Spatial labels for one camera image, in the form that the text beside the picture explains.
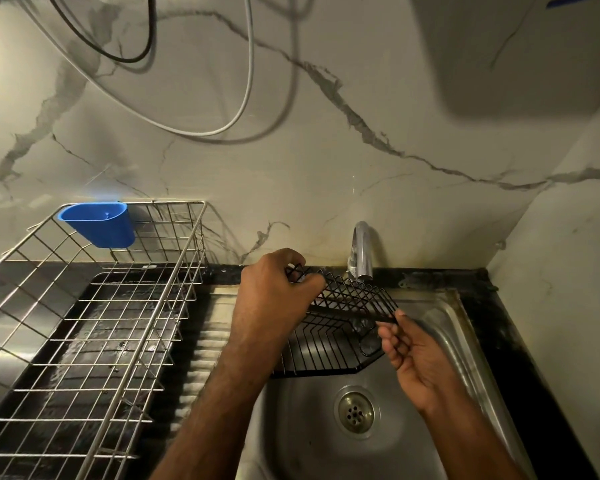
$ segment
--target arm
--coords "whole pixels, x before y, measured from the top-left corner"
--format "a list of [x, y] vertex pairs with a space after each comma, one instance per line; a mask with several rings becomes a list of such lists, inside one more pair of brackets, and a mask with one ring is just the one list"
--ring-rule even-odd
[[440, 346], [403, 311], [395, 317], [398, 325], [379, 324], [383, 350], [427, 424], [447, 476], [524, 479]]
[[318, 274], [289, 283], [289, 263], [304, 258], [282, 249], [242, 270], [229, 341], [151, 480], [235, 477], [253, 405], [289, 334], [324, 288]]

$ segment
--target forearm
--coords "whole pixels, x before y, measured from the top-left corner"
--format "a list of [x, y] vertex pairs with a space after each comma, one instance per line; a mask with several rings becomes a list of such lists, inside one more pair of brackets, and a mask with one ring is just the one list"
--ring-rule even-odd
[[152, 480], [234, 478], [251, 411], [269, 373], [230, 341]]
[[465, 392], [448, 395], [423, 418], [450, 480], [525, 478]]

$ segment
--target dish rack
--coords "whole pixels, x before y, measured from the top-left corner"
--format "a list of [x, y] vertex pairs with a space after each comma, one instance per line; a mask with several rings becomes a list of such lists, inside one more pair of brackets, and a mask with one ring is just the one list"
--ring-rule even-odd
[[353, 374], [383, 354], [377, 321], [393, 322], [398, 308], [376, 286], [325, 269], [288, 267], [287, 277], [301, 282], [308, 273], [324, 276], [326, 287], [293, 331], [272, 373], [274, 378]]
[[0, 259], [0, 478], [124, 475], [207, 266], [206, 208], [128, 203], [125, 249], [56, 211]]

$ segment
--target faucet spout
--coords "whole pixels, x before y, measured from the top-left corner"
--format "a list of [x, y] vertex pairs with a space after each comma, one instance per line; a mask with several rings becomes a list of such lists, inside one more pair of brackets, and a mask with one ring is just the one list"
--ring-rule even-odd
[[371, 261], [371, 229], [369, 224], [360, 221], [353, 228], [351, 254], [347, 270], [352, 279], [371, 280], [374, 275]]

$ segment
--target white cable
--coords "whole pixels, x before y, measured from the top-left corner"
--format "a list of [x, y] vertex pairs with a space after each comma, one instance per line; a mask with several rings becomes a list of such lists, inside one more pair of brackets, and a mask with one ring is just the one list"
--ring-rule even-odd
[[92, 78], [92, 76], [90, 76], [90, 74], [87, 74], [87, 72], [85, 72], [76, 62], [74, 62], [71, 59], [71, 56], [69, 56], [69, 54], [65, 51], [65, 49], [53, 38], [53, 36], [42, 25], [42, 23], [40, 23], [40, 21], [31, 12], [29, 7], [26, 5], [26, 3], [24, 3], [23, 0], [18, 0], [18, 3], [20, 4], [21, 8], [26, 12], [26, 14], [29, 15], [29, 17], [33, 21], [33, 23], [36, 24], [36, 26], [38, 27], [38, 30], [40, 30], [44, 34], [44, 36], [49, 39], [49, 41], [54, 45], [54, 47], [56, 49], [58, 49], [58, 51], [64, 56], [64, 58], [73, 67], [75, 67], [75, 69], [78, 72], [80, 72], [83, 76], [85, 76], [85, 78], [87, 78], [87, 80], [90, 83], [92, 83], [94, 86], [96, 86], [99, 90], [101, 90], [105, 95], [110, 97], [113, 101], [120, 104], [120, 106], [122, 106], [128, 112], [135, 114], [138, 118], [145, 120], [148, 123], [151, 123], [152, 125], [157, 126], [158, 128], [162, 128], [163, 130], [167, 130], [172, 133], [180, 134], [183, 136], [213, 136], [213, 135], [222, 133], [223, 131], [226, 131], [227, 129], [231, 128], [235, 124], [235, 122], [240, 119], [242, 113], [244, 112], [244, 109], [247, 107], [247, 103], [249, 101], [249, 96], [251, 95], [251, 86], [253, 84], [253, 66], [254, 66], [254, 42], [253, 42], [254, 37], [253, 37], [253, 16], [251, 15], [251, 0], [244, 0], [244, 10], [245, 10], [246, 17], [247, 17], [247, 37], [248, 37], [248, 45], [249, 45], [249, 72], [247, 74], [247, 87], [244, 91], [244, 98], [242, 99], [242, 104], [240, 104], [240, 108], [238, 109], [238, 112], [235, 113], [235, 116], [233, 117], [233, 119], [231, 121], [229, 121], [227, 124], [225, 124], [222, 128], [218, 128], [218, 129], [212, 130], [212, 131], [204, 131], [204, 132], [179, 130], [177, 128], [172, 128], [170, 126], [163, 125], [162, 123], [159, 123], [158, 121], [154, 121], [151, 118], [148, 118], [147, 116], [145, 116], [143, 114], [140, 114], [139, 112], [137, 112], [135, 109], [133, 109], [128, 104], [124, 103], [123, 101], [120, 101], [120, 99], [118, 99], [113, 94], [111, 94], [108, 90], [103, 88], [99, 83], [97, 83], [97, 81], [94, 78]]

